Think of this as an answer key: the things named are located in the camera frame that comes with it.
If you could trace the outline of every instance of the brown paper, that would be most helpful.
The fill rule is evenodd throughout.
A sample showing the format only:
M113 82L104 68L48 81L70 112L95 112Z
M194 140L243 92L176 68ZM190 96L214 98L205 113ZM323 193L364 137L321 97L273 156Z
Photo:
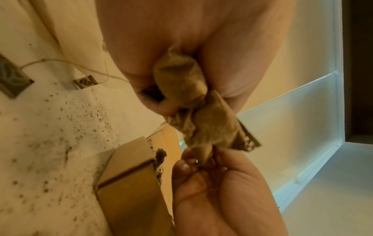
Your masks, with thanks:
M155 82L162 94L182 108L168 123L184 134L199 164L213 155L213 146L252 151L260 144L238 121L215 90L209 90L198 62L172 46L155 63Z

